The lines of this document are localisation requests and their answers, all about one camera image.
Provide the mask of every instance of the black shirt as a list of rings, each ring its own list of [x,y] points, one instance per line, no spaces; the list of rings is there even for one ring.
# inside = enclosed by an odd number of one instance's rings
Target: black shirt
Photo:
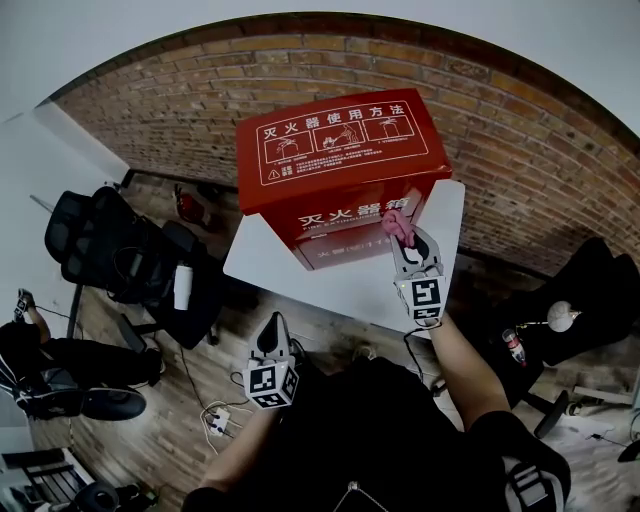
[[[193,491],[182,510],[501,511],[505,456],[556,475],[566,501],[567,463],[515,416],[489,413],[458,432],[415,375],[358,361],[331,377],[301,372],[257,467],[230,493]]]

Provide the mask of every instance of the white cup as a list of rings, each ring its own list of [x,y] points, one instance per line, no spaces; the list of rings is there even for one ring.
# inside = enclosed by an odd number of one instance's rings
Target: white cup
[[[186,265],[178,265],[176,267],[176,277],[173,281],[173,307],[175,309],[181,311],[189,309],[192,281],[193,269]]]

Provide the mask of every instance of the red box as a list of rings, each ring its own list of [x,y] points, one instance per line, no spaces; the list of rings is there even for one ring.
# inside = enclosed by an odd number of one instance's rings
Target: red box
[[[316,101],[237,129],[240,209],[309,270],[390,250],[390,208],[417,219],[451,165],[415,89]]]

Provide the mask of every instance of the human arm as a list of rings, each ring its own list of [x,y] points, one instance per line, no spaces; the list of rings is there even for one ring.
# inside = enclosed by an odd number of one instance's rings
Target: human arm
[[[31,321],[38,327],[40,331],[40,343],[46,343],[51,339],[51,331],[49,330],[49,326],[40,312],[36,309],[36,304],[33,301],[33,296],[29,294],[26,297],[27,300],[27,313]]]
[[[256,411],[238,437],[213,460],[202,479],[201,487],[228,492],[242,480],[256,462],[279,416],[279,409]]]
[[[500,379],[448,314],[440,327],[429,332],[449,395],[465,430],[488,412],[511,411]]]

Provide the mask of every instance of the sleeve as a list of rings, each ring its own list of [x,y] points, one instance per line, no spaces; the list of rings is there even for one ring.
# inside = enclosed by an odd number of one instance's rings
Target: sleeve
[[[571,490],[569,464],[562,455],[533,436],[516,416],[505,411],[487,413],[471,426],[469,435],[492,453],[535,464],[539,470],[555,475],[562,486],[564,501],[567,501]]]
[[[229,496],[213,487],[200,487],[187,494],[181,512],[209,512],[231,510]]]

